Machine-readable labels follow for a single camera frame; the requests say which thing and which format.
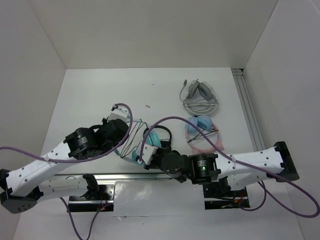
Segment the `teal cat-ear headphones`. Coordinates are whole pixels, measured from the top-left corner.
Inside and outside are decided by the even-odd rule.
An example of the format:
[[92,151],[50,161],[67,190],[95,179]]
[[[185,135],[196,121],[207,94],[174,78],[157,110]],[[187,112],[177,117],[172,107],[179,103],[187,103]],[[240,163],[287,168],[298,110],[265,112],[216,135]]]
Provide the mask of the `teal cat-ear headphones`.
[[115,154],[120,157],[122,160],[133,163],[139,166],[144,166],[146,163],[143,159],[140,159],[146,155],[146,160],[150,159],[150,156],[156,152],[159,148],[162,147],[161,140],[158,134],[152,130],[149,135],[146,137],[144,150],[141,154],[142,141],[137,142],[139,133],[142,133],[142,129],[148,130],[150,125],[143,121],[141,118],[133,119],[133,126],[129,132],[128,139],[124,142],[124,145],[120,149],[116,149]]

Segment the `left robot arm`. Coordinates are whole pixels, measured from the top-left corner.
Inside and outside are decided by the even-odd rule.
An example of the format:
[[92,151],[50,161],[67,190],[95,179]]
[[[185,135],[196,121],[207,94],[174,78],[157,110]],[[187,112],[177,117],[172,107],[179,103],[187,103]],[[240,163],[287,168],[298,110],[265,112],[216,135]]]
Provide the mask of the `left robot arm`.
[[121,119],[104,119],[101,125],[76,129],[41,159],[16,170],[1,169],[1,205],[12,214],[20,214],[49,199],[77,196],[92,200],[98,197],[100,187],[91,173],[65,179],[52,177],[82,160],[110,153],[123,144],[128,129]]

